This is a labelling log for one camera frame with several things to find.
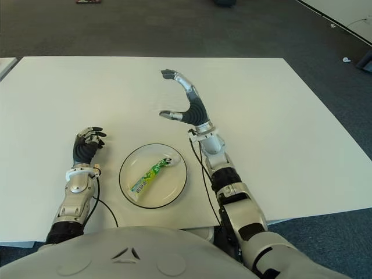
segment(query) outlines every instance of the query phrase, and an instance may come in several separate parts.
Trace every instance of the plate rim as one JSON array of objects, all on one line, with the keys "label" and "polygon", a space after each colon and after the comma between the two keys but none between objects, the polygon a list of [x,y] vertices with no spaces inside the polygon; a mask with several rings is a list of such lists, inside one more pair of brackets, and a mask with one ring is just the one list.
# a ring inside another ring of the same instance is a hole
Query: plate rim
[{"label": "plate rim", "polygon": [[[128,158],[129,158],[129,157],[130,157],[134,152],[136,152],[137,150],[141,149],[142,147],[145,147],[145,146],[148,146],[148,145],[155,145],[155,144],[159,144],[159,145],[167,146],[167,147],[169,147],[169,148],[175,150],[175,151],[176,151],[176,152],[181,156],[181,158],[182,158],[182,160],[184,161],[184,164],[185,164],[185,169],[186,169],[186,178],[185,178],[185,183],[184,183],[184,185],[182,186],[182,189],[181,189],[180,193],[179,193],[179,194],[178,194],[178,195],[177,195],[173,200],[171,200],[169,203],[166,203],[165,205],[157,206],[157,207],[155,207],[155,208],[149,208],[149,207],[146,207],[146,206],[138,205],[138,204],[134,203],[133,201],[131,201],[131,200],[127,197],[127,195],[124,193],[124,191],[123,191],[123,189],[122,189],[122,187],[121,187],[120,175],[121,175],[121,171],[122,171],[122,169],[123,169],[123,166],[124,166],[125,162],[128,160]],[[133,205],[138,206],[138,207],[140,207],[140,208],[146,208],[146,209],[157,209],[157,208],[163,208],[164,206],[167,206],[167,205],[169,205],[170,203],[174,202],[176,199],[178,199],[178,197],[182,194],[182,192],[183,192],[184,189],[185,189],[185,186],[186,186],[186,183],[187,183],[187,177],[188,177],[187,164],[186,164],[186,161],[185,161],[185,159],[183,158],[182,154],[181,154],[178,150],[176,150],[176,148],[174,148],[174,147],[172,147],[172,146],[169,146],[169,145],[167,145],[167,144],[161,144],[161,143],[158,143],[158,142],[154,142],[154,143],[152,143],[152,144],[145,144],[145,145],[142,145],[142,146],[136,148],[135,150],[133,150],[132,152],[130,152],[129,155],[124,159],[123,163],[121,164],[120,171],[119,171],[119,188],[120,188],[121,193],[123,194],[123,196],[124,196],[124,197],[125,197],[125,198],[130,202],[130,203],[132,203]]]}]

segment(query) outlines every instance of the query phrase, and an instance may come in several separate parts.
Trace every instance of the wire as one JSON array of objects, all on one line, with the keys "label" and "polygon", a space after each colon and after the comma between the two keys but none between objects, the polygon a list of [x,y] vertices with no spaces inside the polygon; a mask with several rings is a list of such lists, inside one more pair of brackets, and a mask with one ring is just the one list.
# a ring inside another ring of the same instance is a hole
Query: wire
[{"label": "wire", "polygon": [[359,20],[355,20],[354,22],[351,22],[349,23],[348,25],[346,25],[346,27],[349,27],[351,24],[354,24],[354,23],[357,23],[357,22],[361,22],[363,20],[368,20],[368,19],[359,19]]},{"label": "wire", "polygon": [[213,213],[214,213],[214,216],[215,216],[216,219],[217,219],[217,222],[219,222],[219,225],[222,226],[222,225],[221,225],[221,222],[220,222],[220,220],[219,220],[219,218],[217,217],[216,212],[214,211],[214,207],[213,207],[213,205],[212,205],[212,201],[210,200],[210,196],[209,196],[209,193],[208,193],[208,188],[207,188],[207,183],[206,183],[206,181],[205,181],[205,175],[204,175],[204,173],[206,173],[206,175],[208,176],[209,181],[210,181],[211,183],[212,183],[212,179],[210,178],[209,173],[207,172],[207,170],[205,169],[205,166],[203,165],[203,162],[201,161],[202,158],[203,158],[203,157],[202,157],[202,147],[201,147],[201,144],[200,144],[200,142],[199,142],[199,151],[200,151],[200,158],[199,158],[199,156],[196,154],[196,151],[195,151],[194,145],[192,144],[191,139],[189,139],[189,141],[190,141],[190,145],[191,145],[192,151],[193,151],[193,153],[194,153],[196,159],[198,160],[199,164],[200,164],[201,167],[202,167],[203,182],[204,182],[204,187],[205,187],[205,191],[206,191],[206,193],[207,193],[207,197],[208,197],[208,201],[209,201],[210,207],[212,208],[212,211],[213,211]]},{"label": "wire", "polygon": [[93,198],[96,199],[96,200],[98,200],[99,202],[102,202],[102,204],[107,207],[107,209],[111,212],[112,217],[114,218],[116,227],[118,228],[119,225],[117,224],[117,220],[116,220],[115,214],[113,213],[113,211],[111,210],[111,208],[103,200],[97,199],[95,196],[93,196]]},{"label": "wire", "polygon": [[88,217],[86,218],[86,220],[83,222],[83,229],[85,228],[85,225],[88,223],[89,219],[91,218],[95,208],[97,207],[97,204],[98,204],[98,201],[99,201],[99,194],[101,193],[101,186],[99,185],[99,179],[97,177],[97,198],[95,200],[95,203],[94,203],[94,206],[92,208],[92,210],[90,211]]},{"label": "wire", "polygon": [[208,171],[205,169],[205,166],[203,165],[203,162],[201,161],[202,157],[199,159],[198,155],[196,154],[196,151],[195,151],[195,149],[194,149],[194,145],[192,144],[191,139],[189,138],[188,140],[189,140],[189,142],[190,142],[190,144],[191,144],[191,148],[192,148],[192,151],[193,151],[193,153],[194,153],[196,159],[198,160],[199,164],[202,166],[203,171],[205,171],[206,175],[208,176],[209,181],[212,183],[212,178],[210,177]]}]

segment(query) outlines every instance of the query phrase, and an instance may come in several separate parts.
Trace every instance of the table surface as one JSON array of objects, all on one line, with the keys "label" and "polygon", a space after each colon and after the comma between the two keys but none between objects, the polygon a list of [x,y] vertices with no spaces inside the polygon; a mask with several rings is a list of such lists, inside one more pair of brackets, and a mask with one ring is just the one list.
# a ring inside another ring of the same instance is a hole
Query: table surface
[{"label": "table surface", "polygon": [[[158,116],[188,107],[180,85],[162,78],[165,68],[195,84],[268,220],[372,206],[371,160],[283,59],[29,57],[0,83],[0,241],[45,239],[75,134],[87,126],[108,134],[95,162],[101,198],[120,226],[217,223],[189,146],[191,126]],[[184,192],[159,209],[138,208],[119,189],[123,160],[150,143],[176,148],[188,166]],[[99,205],[86,231],[113,226]]]}]

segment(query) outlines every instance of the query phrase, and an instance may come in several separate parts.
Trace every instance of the gray carpet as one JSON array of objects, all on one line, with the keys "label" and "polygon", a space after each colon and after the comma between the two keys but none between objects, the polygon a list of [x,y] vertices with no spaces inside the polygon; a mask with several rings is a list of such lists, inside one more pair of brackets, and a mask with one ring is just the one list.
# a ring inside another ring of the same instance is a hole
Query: gray carpet
[{"label": "gray carpet", "polygon": [[[1,0],[0,56],[283,57],[372,158],[370,46],[294,0]],[[351,63],[343,63],[349,57]],[[372,210],[274,225],[312,259],[371,278]],[[32,249],[0,248],[0,264]]]}]

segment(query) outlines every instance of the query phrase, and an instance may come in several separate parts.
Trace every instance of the clear glass plate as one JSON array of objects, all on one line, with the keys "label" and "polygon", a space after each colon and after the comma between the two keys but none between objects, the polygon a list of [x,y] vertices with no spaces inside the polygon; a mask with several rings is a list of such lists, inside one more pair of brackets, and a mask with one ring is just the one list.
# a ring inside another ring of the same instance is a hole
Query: clear glass plate
[{"label": "clear glass plate", "polygon": [[[179,156],[175,166],[163,167],[155,179],[146,186],[138,198],[128,195],[130,188],[157,162],[164,158]],[[142,208],[161,208],[170,204],[183,191],[187,180],[187,167],[184,158],[174,148],[164,144],[144,145],[128,155],[123,162],[119,183],[123,195],[133,204]]]}]

